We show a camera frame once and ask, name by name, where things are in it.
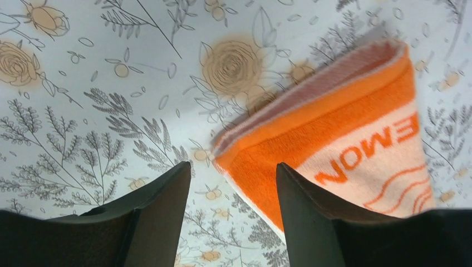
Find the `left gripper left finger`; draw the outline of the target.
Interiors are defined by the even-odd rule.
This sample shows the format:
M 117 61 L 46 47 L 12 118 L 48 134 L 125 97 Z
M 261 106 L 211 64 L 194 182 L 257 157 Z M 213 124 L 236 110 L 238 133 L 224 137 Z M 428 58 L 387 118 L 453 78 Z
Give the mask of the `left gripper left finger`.
M 82 215 L 1 211 L 2 266 L 173 266 L 191 182 L 181 162 Z

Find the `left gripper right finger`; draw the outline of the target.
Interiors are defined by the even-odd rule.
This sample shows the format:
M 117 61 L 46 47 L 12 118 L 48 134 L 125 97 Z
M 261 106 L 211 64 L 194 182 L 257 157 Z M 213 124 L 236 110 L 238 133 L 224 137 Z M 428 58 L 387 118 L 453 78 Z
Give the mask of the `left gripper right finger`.
M 289 263 L 303 266 L 470 266 L 471 210 L 405 219 L 359 207 L 284 163 L 276 183 Z

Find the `orange cartoon towel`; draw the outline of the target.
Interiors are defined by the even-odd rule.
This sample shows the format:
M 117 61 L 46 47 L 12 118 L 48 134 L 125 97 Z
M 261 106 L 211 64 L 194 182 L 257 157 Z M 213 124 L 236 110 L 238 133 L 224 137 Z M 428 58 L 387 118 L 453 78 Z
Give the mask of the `orange cartoon towel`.
M 281 162 L 367 210 L 431 210 L 414 74 L 406 43 L 359 46 L 224 133 L 214 166 L 280 238 Z

